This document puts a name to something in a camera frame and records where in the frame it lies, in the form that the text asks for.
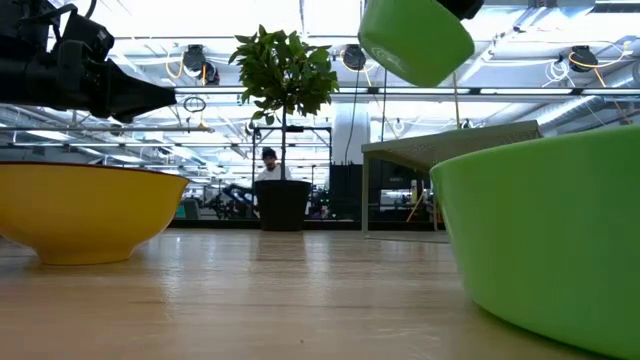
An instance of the ceiling duct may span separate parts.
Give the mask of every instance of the ceiling duct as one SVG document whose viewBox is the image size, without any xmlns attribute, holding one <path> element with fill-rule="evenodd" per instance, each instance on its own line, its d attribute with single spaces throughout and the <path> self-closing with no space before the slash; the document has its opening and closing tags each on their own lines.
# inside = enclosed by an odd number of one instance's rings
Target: ceiling duct
<svg viewBox="0 0 640 360">
<path fill-rule="evenodd" d="M 640 12 L 640 1 L 598 0 L 592 14 L 624 14 Z"/>
<path fill-rule="evenodd" d="M 610 87 L 639 87 L 640 86 L 640 61 L 626 66 L 613 74 L 607 76 L 607 83 Z M 588 87 L 600 87 L 600 82 L 596 81 Z M 606 101 L 601 96 L 581 96 L 560 104 L 545 106 L 531 112 L 516 121 L 538 120 L 541 132 L 549 131 L 570 123 L 571 121 L 597 112 L 606 106 Z"/>
</svg>

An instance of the person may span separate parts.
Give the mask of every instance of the person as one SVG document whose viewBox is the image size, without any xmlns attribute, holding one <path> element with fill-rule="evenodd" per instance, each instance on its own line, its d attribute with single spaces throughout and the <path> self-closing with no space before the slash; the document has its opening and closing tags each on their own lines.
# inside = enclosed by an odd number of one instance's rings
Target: person
<svg viewBox="0 0 640 360">
<path fill-rule="evenodd" d="M 272 148 L 266 147 L 262 149 L 262 161 L 264 161 L 265 169 L 258 175 L 256 181 L 281 180 L 280 164 L 276 163 L 276 160 L 278 160 L 278 157 Z M 291 180 L 291 173 L 287 167 L 285 167 L 284 172 L 285 178 Z"/>
</svg>

